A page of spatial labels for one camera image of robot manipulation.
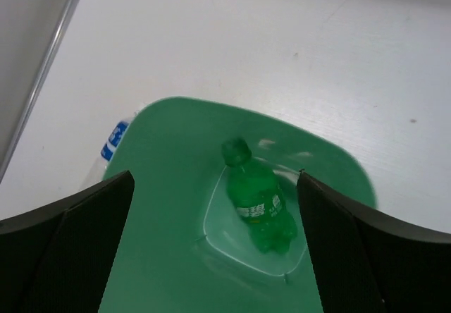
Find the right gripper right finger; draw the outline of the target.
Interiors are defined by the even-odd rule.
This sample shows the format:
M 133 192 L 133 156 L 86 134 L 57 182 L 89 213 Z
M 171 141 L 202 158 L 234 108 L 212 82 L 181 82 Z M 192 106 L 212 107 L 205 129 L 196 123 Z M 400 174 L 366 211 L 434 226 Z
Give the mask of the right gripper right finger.
M 297 198 L 324 312 L 450 311 L 450 234 L 384 214 L 305 171 Z

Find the green soda bottle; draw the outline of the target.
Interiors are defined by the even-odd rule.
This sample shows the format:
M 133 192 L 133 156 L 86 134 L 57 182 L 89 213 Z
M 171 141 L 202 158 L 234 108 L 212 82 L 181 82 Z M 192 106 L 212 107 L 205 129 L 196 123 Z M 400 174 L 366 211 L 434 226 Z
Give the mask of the green soda bottle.
M 242 137 L 221 145 L 228 167 L 227 194 L 258 251 L 288 253 L 298 236 L 297 224 L 288 211 L 280 183 L 273 170 L 253 157 Z

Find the blue label plastic bottle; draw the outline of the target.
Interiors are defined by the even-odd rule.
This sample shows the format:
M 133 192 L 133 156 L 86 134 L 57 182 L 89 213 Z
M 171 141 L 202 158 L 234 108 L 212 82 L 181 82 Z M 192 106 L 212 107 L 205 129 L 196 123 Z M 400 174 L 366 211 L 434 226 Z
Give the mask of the blue label plastic bottle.
M 131 117 L 120 120 L 116 124 L 115 128 L 111 131 L 111 134 L 101 148 L 99 156 L 94 161 L 94 164 L 92 165 L 86 178 L 82 182 L 82 185 L 80 187 L 81 190 L 89 188 L 103 180 L 106 169 L 110 161 L 112 160 L 112 157 L 118 145 L 121 142 L 122 136 L 124 136 L 126 130 L 132 123 L 136 115 L 137 112 L 135 112 Z

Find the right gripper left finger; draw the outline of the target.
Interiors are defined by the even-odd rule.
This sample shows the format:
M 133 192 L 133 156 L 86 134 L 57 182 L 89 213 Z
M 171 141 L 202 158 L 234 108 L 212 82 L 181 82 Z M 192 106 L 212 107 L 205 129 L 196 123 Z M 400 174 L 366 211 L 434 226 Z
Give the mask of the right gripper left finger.
M 97 312 L 134 189 L 124 171 L 1 220 L 1 311 Z

